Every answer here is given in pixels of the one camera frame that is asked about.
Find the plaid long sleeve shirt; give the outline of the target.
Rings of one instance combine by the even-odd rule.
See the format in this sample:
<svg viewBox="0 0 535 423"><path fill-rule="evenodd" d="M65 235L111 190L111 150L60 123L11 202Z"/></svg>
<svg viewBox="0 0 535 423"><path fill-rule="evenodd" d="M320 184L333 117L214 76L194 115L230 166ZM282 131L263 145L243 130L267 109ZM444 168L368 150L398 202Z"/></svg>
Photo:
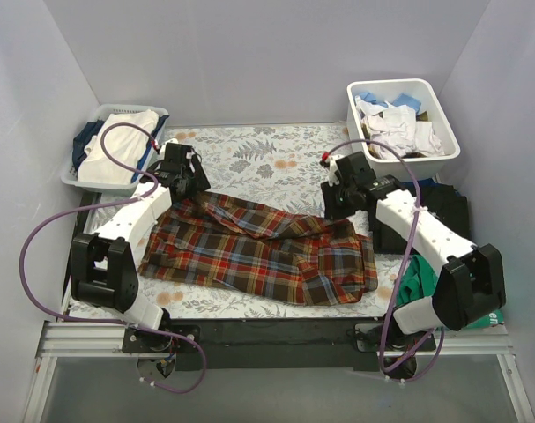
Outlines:
<svg viewBox="0 0 535 423"><path fill-rule="evenodd" d="M159 218L138 272L300 306L356 303L378 287L373 242L350 220L213 192L175 203Z"/></svg>

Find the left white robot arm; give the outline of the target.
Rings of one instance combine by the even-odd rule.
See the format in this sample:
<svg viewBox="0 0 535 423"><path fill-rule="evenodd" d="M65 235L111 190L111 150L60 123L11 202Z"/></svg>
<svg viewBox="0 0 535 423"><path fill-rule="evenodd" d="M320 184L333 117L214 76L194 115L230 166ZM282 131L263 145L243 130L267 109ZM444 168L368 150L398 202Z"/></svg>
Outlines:
<svg viewBox="0 0 535 423"><path fill-rule="evenodd" d="M145 327L142 341L156 353L166 351L173 332L162 322L164 310L139 290L133 248L170 207L211 185L200 156L190 145L169 142L160 159L140 179L130 199L92 234L71 244L71 296L118 319Z"/></svg>

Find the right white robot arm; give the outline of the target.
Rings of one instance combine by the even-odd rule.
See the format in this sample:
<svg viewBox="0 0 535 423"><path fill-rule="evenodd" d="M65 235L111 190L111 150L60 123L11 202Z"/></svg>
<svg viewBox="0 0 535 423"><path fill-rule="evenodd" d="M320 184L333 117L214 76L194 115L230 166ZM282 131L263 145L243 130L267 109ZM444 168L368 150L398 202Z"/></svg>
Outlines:
<svg viewBox="0 0 535 423"><path fill-rule="evenodd" d="M491 244L482 247L456 234L417 203L397 178L376 177L361 152L325 153L328 179L321 186L328 219L365 211L393 229L421 254L438 277L434 291L397 306L383 331L385 343L404 350L416 332L435 328L459 331L506 303L502 255Z"/></svg>

